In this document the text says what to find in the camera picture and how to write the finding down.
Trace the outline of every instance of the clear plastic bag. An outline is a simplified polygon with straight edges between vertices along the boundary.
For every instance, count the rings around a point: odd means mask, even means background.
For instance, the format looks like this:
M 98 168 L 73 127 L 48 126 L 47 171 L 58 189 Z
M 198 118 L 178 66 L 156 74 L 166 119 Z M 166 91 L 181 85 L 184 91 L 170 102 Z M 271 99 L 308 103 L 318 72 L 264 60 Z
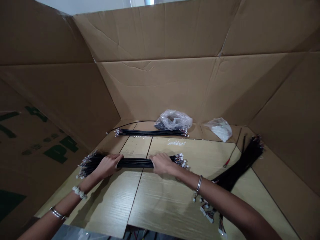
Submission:
M 159 130 L 189 129 L 192 126 L 192 118 L 183 112 L 167 109 L 161 113 L 154 126 Z
M 214 118 L 204 124 L 217 135 L 223 142 L 226 142 L 232 136 L 232 130 L 229 123 L 223 118 Z

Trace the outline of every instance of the forearm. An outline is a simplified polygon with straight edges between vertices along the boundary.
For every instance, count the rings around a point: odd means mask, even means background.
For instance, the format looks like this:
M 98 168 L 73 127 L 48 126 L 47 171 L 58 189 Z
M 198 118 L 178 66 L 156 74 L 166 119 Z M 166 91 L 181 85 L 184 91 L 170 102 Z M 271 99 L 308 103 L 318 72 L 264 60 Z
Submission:
M 172 174 L 193 190 L 196 190 L 200 176 L 183 168 L 173 167 Z M 203 178 L 200 195 L 236 225 L 247 239 L 279 239 L 268 222 L 249 204 L 234 194 Z
M 94 174 L 89 175 L 80 184 L 79 188 L 87 194 L 95 185 L 100 182 L 100 178 Z M 69 216 L 75 207 L 80 203 L 81 198 L 76 195 L 74 191 L 71 191 L 65 198 L 63 198 L 56 206 L 55 209 L 58 213 Z M 29 228 L 19 240 L 42 240 L 51 239 L 58 229 L 63 224 L 64 220 L 56 217 L 52 211 L 47 212 L 42 218 L 40 218 L 31 228 Z

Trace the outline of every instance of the silver bracelet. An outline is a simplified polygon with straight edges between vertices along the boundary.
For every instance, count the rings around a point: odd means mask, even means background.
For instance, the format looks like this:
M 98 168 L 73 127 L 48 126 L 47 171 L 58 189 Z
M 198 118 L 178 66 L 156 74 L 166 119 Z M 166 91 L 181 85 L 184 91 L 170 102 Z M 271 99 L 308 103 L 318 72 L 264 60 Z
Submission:
M 52 211 L 53 215 L 55 215 L 57 218 L 60 218 L 61 220 L 68 219 L 68 217 L 63 216 L 62 214 L 58 213 L 58 211 L 54 207 L 55 206 L 50 208 L 50 211 Z
M 200 191 L 201 182 L 202 182 L 202 175 L 200 175 L 198 187 L 197 187 L 196 191 L 194 192 L 193 202 L 196 202 L 196 198 L 197 198 L 199 191 Z

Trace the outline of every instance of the bundle of black wires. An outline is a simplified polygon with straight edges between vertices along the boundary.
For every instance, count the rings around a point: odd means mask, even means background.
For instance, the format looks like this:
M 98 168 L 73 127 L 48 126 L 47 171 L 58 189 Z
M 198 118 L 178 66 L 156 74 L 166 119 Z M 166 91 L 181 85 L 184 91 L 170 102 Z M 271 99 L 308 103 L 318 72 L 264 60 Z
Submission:
M 106 155 L 99 153 L 97 150 L 88 155 L 82 160 L 79 165 L 80 172 L 76 178 L 85 178 L 89 176 L 100 164 L 101 160 Z M 186 160 L 183 159 L 183 154 L 179 153 L 174 156 L 170 156 L 170 159 L 183 168 L 188 168 Z M 117 168 L 153 168 L 153 163 L 149 158 L 122 158 L 117 165 Z
M 129 130 L 123 128 L 117 128 L 115 131 L 116 136 L 184 136 L 189 137 L 187 129 L 178 130 L 156 130 L 156 131 L 140 131 L 140 130 Z
M 223 187 L 227 191 L 231 192 L 232 188 L 236 184 L 237 180 L 251 167 L 251 165 L 261 156 L 264 150 L 264 145 L 261 141 L 261 136 L 256 135 L 250 139 L 250 143 L 248 147 L 244 150 L 245 136 L 243 139 L 243 148 L 240 159 L 232 165 L 228 170 L 221 173 L 216 178 L 212 179 L 212 182 L 218 184 Z M 213 223 L 213 216 L 216 212 L 216 209 L 213 207 L 212 210 L 206 211 L 205 209 L 209 209 L 210 205 L 206 200 L 201 198 L 201 202 L 204 201 L 205 204 L 200 207 L 200 210 L 204 215 L 209 219 L 211 223 Z M 220 214 L 219 218 L 219 232 L 222 235 L 226 235 L 226 231 L 223 226 L 223 215 Z

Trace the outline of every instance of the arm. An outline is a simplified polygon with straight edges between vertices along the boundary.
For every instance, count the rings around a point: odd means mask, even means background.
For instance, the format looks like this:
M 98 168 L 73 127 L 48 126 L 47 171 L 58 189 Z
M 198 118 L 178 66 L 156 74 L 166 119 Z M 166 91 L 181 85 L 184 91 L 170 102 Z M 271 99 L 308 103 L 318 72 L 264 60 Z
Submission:
M 79 188 L 85 194 L 90 192 L 101 180 L 111 176 L 116 172 L 116 167 L 123 155 L 112 154 L 104 157 L 88 177 L 86 177 L 80 184 Z M 69 216 L 75 207 L 80 203 L 81 198 L 71 191 L 64 199 L 62 199 L 55 209 L 58 213 Z M 51 239 L 58 229 L 63 224 L 64 220 L 53 215 L 52 211 L 47 212 L 40 218 L 32 227 L 30 227 L 18 240 L 42 240 Z
M 200 176 L 173 163 L 166 153 L 150 156 L 154 173 L 168 173 L 196 190 Z M 249 204 L 206 178 L 202 178 L 200 195 L 243 233 L 246 239 L 281 239 L 269 223 Z

